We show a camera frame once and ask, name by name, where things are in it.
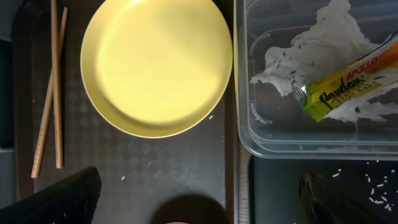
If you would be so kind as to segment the white tissue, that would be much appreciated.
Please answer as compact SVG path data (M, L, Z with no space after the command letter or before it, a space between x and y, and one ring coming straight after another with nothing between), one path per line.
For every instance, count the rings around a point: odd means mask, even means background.
M250 82L270 83L281 96L287 96L298 86L335 73L375 50L380 44L365 37L356 19L349 14L350 9L347 0L331 0L317 11L316 24L296 35L289 48L270 47L267 50L264 71L253 76ZM353 98L324 118L343 122L366 118L384 122L386 115L397 113L397 103L382 104L371 99L394 88L397 83L362 98Z

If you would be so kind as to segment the dark brown serving tray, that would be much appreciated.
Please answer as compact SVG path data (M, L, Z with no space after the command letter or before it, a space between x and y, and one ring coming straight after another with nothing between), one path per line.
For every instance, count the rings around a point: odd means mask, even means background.
M61 68L64 167L55 167L50 126L37 179L30 173L51 67L50 3L24 1L12 23L17 198L95 166L102 182L95 223L236 223L234 83L203 121L182 134L161 139L126 134L94 109L81 79L81 43L100 2L58 6L69 10Z

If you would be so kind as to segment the left wooden chopstick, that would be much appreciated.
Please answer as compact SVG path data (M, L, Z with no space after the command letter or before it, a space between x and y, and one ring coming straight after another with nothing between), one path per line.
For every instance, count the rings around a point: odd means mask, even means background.
M60 57L62 54L63 41L65 38L65 30L66 30L66 24L67 24L67 17L68 17L68 8L64 7L63 12L62 12L60 30L58 33L58 51L57 51L57 53L58 53L57 59L58 60L60 60ZM44 152L47 128L49 125L50 113L52 110L52 103L53 103L53 70L50 71L50 78L49 78L49 83L48 83L48 87L47 87L42 118L41 118L41 122L40 122L39 135L38 135L38 139L37 139L37 145L35 148L32 172L30 175L30 177L33 179L38 178L38 176L40 174L40 166L41 166L42 156L43 156L43 152Z

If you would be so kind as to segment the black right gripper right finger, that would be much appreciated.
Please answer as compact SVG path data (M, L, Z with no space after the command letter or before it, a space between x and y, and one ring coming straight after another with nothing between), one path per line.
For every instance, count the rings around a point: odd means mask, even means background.
M384 223L384 220L334 188L319 174L305 170L298 193L309 223Z

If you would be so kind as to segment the yellow plate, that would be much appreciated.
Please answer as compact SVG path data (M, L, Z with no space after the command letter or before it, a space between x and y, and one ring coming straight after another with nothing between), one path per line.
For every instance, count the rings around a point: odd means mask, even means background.
M97 112L142 138L206 118L228 85L230 31L210 0L106 0L86 29L81 77Z

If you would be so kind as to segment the grey dishwasher rack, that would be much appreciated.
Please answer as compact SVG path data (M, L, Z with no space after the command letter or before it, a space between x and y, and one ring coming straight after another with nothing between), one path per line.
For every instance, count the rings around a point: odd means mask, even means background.
M12 90L12 22L21 0L1 0L1 207L16 201Z

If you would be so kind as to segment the green orange snack wrapper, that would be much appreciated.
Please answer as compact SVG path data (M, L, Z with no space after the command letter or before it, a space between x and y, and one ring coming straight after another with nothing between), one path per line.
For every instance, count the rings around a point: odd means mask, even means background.
M293 94L303 110L315 121L353 99L397 83L397 33L391 34L375 50L335 73L308 85L298 86Z

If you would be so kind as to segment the black waste bin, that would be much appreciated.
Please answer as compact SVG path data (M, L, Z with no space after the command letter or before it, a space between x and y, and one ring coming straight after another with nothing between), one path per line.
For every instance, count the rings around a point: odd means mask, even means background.
M397 162L309 159L249 161L251 223L309 223L299 197L305 170L322 176L345 196L397 223Z

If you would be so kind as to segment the wooden chopstick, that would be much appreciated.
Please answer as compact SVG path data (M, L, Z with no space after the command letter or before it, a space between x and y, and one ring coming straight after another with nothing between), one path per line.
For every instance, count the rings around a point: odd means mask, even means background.
M67 24L67 17L68 17L68 8L64 7L63 12L62 12L60 30L58 33L58 51L57 51L57 53L58 53L57 59L58 60L60 60L60 57L62 54L63 41L65 38L65 30L66 30L66 24ZM40 166L41 166L42 156L43 156L43 152L44 152L47 128L49 125L50 113L52 110L52 103L53 103L53 70L50 71L50 78L49 78L49 83L48 83L48 87L47 87L42 118L41 118L41 122L40 122L39 135L38 135L38 139L37 139L37 145L35 148L32 172L30 175L30 177L33 179L38 178L38 176L40 174Z
M55 151L56 168L63 168L63 143L62 143L62 106L60 87L60 39L58 30L57 1L50 1L51 9L51 35L52 35L52 75L53 75L53 107L55 125Z

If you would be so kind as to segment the clear plastic waste bin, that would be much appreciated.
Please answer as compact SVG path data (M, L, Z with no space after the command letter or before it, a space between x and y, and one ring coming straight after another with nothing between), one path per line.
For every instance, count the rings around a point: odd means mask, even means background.
M268 159L397 159L397 113L385 121L360 118L315 121L293 93L281 96L270 83L252 84L265 69L270 47L291 40L317 22L330 1L235 1L234 71L239 137L255 156ZM396 1L349 1L349 14L370 42L382 44L397 33ZM371 99L397 103L397 88Z

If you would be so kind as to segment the right wooden chopstick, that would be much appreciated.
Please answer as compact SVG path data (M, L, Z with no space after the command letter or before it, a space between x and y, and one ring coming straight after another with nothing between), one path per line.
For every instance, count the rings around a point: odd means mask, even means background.
M62 106L60 87L60 39L58 30L57 1L50 1L51 9L51 35L52 35L52 75L53 75L53 107L55 125L55 151L56 168L63 168L63 143L62 143Z

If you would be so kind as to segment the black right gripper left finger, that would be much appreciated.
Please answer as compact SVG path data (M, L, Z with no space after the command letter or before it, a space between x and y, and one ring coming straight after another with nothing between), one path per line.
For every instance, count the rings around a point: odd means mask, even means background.
M1 223L91 223L100 193L100 173L89 166L2 208Z

